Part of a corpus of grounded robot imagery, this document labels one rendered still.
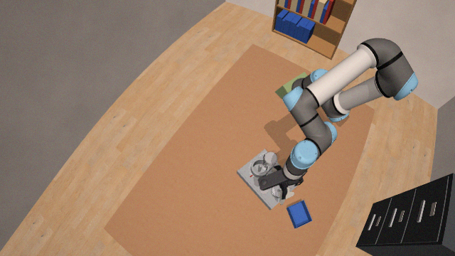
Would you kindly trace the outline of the grey toothed gear with painted arrow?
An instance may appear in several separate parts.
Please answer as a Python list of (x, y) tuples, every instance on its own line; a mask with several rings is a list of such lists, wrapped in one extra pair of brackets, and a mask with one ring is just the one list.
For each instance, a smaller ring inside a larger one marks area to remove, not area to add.
[(278, 185), (278, 186), (272, 187), (271, 193), (275, 198), (278, 198), (278, 197), (280, 197), (280, 190), (281, 190), (281, 188)]

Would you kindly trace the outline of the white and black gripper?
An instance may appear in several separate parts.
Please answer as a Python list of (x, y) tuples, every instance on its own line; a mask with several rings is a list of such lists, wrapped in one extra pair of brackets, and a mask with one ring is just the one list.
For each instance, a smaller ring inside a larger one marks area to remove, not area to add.
[[(283, 167), (282, 167), (282, 168), (283, 168)], [(280, 165), (274, 166), (273, 169), (272, 169), (272, 171), (275, 172), (275, 171), (280, 170), (280, 169), (282, 169), (282, 168), (281, 168)], [(284, 174), (284, 170), (283, 170), (283, 169), (282, 169), (282, 172), (283, 172), (283, 174)], [(304, 175), (303, 175), (303, 176), (304, 176)], [(304, 180), (303, 180), (303, 176), (302, 176), (301, 178), (297, 179), (297, 180), (293, 180), (293, 179), (287, 178), (287, 177), (285, 176), (285, 174), (284, 174), (284, 177), (285, 177), (286, 179), (288, 179), (289, 181), (287, 181), (287, 182), (282, 183), (282, 184), (279, 185), (279, 187), (281, 188), (281, 190), (280, 190), (280, 197), (279, 197), (279, 202), (280, 202), (281, 205), (284, 204), (284, 201), (285, 201), (286, 199), (288, 199), (288, 198), (290, 198), (290, 197), (292, 197), (292, 196), (294, 195), (294, 192), (291, 192), (291, 191), (290, 191), (290, 188), (289, 188), (288, 186), (291, 186), (291, 185), (294, 185), (294, 184), (295, 184), (294, 186), (300, 185), (300, 184), (304, 181)], [(290, 181), (290, 180), (292, 180), (292, 181)], [(299, 183), (299, 184), (298, 184), (298, 183)], [(288, 187), (288, 188), (287, 188), (287, 187)], [(287, 189), (288, 189), (288, 190), (287, 190)]]

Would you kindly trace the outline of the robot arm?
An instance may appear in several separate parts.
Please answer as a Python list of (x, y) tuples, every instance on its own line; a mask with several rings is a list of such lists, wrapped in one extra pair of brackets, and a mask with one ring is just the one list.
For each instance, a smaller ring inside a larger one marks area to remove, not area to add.
[[(374, 77), (342, 91), (367, 69), (375, 67), (378, 70)], [(401, 100), (417, 85), (417, 76), (400, 47), (385, 38), (363, 41), (354, 53), (329, 71), (318, 69), (295, 80), (283, 102), (306, 138), (292, 149), (284, 164), (285, 176), (301, 178), (336, 140), (334, 125), (323, 122), (316, 111), (320, 106), (331, 122), (339, 122), (354, 107), (382, 96)]]

